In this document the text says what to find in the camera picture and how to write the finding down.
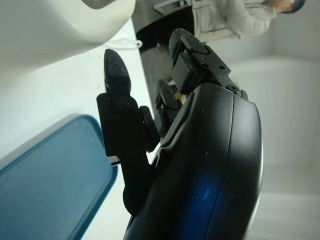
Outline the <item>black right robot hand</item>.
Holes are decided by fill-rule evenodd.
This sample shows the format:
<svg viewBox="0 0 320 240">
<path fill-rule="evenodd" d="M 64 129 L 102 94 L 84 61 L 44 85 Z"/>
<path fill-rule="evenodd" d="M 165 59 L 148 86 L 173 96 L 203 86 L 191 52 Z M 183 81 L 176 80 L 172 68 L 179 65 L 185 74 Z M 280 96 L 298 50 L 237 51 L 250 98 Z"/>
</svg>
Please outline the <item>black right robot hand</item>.
<svg viewBox="0 0 320 240">
<path fill-rule="evenodd" d="M 190 32 L 174 30 L 168 52 L 186 101 L 163 85 L 155 116 L 131 96 L 118 53 L 104 53 L 106 91 L 96 101 L 106 156 L 124 179 L 131 215 L 124 238 L 242 240 L 262 184 L 258 109 L 226 64 Z"/>
</svg>

